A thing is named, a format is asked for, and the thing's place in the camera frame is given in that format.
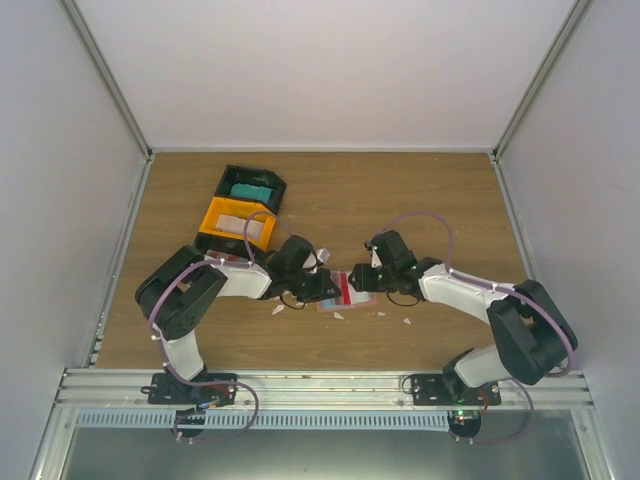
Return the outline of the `red credit card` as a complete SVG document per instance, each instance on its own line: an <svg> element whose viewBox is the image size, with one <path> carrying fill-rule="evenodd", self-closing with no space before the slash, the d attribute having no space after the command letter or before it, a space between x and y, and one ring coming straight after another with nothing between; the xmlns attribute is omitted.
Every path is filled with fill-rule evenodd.
<svg viewBox="0 0 640 480"><path fill-rule="evenodd" d="M340 271L337 273L337 279L341 291L339 304L341 306L350 306L352 304L352 298L350 284L348 281L348 274L346 272Z"/></svg>

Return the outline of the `yellow bin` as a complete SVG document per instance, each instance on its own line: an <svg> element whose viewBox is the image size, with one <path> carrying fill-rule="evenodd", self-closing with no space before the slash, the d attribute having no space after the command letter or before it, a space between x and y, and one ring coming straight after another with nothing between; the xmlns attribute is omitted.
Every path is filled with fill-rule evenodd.
<svg viewBox="0 0 640 480"><path fill-rule="evenodd" d="M276 220L259 202L214 196L196 234L195 244L204 250L222 251L226 245L244 248L244 235L251 248L265 251Z"/></svg>

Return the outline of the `black bin with red cards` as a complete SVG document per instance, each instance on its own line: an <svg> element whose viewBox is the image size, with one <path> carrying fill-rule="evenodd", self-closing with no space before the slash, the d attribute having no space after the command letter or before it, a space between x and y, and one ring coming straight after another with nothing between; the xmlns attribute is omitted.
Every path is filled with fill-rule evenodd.
<svg viewBox="0 0 640 480"><path fill-rule="evenodd" d="M250 237L248 242L254 257L258 258L267 251L270 238L266 240L256 240ZM238 234L223 235L199 232L195 237L194 246L206 255L214 252L245 260L250 258L244 239Z"/></svg>

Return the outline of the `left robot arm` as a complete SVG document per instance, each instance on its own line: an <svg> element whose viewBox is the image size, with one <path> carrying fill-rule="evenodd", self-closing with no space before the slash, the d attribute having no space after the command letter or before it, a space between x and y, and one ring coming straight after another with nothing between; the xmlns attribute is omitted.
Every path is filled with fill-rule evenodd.
<svg viewBox="0 0 640 480"><path fill-rule="evenodd" d="M278 250L247 260L210 256L184 246L136 290L134 299L159 343L171 391L185 404L203 398L206 366L196 328L218 298L269 300L290 293L306 305L335 299L340 286L325 267L328 252L290 236Z"/></svg>

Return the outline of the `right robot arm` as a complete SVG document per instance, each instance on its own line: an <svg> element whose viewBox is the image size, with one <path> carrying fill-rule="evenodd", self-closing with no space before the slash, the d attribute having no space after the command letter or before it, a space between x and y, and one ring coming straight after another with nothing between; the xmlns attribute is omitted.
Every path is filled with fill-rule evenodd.
<svg viewBox="0 0 640 480"><path fill-rule="evenodd" d="M442 304L489 326L493 345L465 351L443 368L443 393L451 403L464 405L494 382L534 385L573 362L578 339L539 282L497 283L439 259L419 260L395 230L375 236L366 248L371 260L355 265L348 277L354 290Z"/></svg>

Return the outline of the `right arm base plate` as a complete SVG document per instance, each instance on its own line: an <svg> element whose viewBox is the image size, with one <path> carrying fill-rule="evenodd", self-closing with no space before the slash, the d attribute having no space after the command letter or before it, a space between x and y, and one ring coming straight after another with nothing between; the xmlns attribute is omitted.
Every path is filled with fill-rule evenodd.
<svg viewBox="0 0 640 480"><path fill-rule="evenodd" d="M412 397L416 406L498 406L502 403L496 382L477 388L451 383L442 373L418 373L406 377L401 389Z"/></svg>

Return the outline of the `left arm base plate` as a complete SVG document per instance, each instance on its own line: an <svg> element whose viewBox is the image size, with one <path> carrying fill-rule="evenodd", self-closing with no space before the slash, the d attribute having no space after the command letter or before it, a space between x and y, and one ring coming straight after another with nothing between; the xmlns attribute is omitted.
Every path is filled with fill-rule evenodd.
<svg viewBox="0 0 640 480"><path fill-rule="evenodd" d="M171 373L164 371L151 377L151 383L140 391L147 396L152 405L192 405L211 407L232 405L235 402L238 380L233 373L201 373L194 382L215 382L213 386L196 387L177 380Z"/></svg>

